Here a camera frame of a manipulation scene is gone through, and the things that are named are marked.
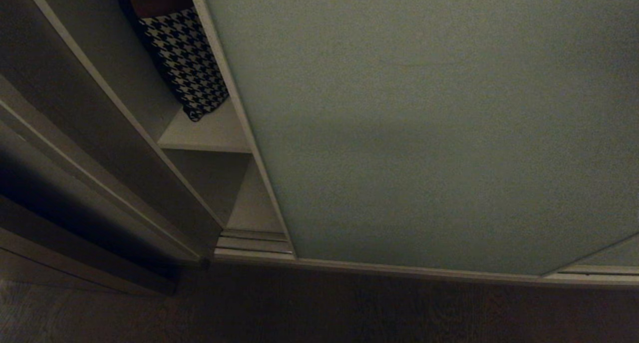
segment white shelf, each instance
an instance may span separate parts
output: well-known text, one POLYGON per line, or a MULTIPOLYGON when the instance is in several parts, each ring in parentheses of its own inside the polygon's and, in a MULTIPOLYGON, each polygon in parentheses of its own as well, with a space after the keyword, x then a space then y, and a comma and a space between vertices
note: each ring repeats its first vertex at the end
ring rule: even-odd
POLYGON ((253 159, 249 162, 226 228, 254 232, 284 231, 253 159))
POLYGON ((251 153, 230 99, 198 122, 192 122, 182 108, 178 109, 158 145, 162 149, 251 153))

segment black and white pattern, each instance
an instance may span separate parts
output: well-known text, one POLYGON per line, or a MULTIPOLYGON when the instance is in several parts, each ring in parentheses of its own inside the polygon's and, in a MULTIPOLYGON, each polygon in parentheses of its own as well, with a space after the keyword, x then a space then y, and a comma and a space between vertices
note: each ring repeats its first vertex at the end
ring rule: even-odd
POLYGON ((197 122, 218 108, 229 93, 195 9, 140 18, 139 23, 190 120, 197 122))

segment floor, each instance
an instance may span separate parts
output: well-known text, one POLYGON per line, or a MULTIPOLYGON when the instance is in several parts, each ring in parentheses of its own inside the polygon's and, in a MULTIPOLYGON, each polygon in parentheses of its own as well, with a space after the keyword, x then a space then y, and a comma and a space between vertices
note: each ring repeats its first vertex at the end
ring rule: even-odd
POLYGON ((214 264, 149 298, 0 281, 0 342, 637 343, 639 291, 214 264))

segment shelving unit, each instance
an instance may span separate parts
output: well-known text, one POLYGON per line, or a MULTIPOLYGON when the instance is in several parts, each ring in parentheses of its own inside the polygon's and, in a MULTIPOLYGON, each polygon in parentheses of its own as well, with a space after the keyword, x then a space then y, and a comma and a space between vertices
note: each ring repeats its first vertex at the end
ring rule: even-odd
POLYGON ((117 0, 34 0, 148 145, 223 230, 224 256, 293 259, 294 248, 203 0, 194 0, 231 97, 191 122, 117 0))

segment houndstooth pillow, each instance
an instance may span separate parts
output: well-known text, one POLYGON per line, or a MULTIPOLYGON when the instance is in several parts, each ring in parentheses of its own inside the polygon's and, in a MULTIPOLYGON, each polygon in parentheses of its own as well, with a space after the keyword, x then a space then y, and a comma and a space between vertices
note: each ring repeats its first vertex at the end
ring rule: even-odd
POLYGON ((197 122, 229 96, 194 8, 139 18, 189 118, 197 122))

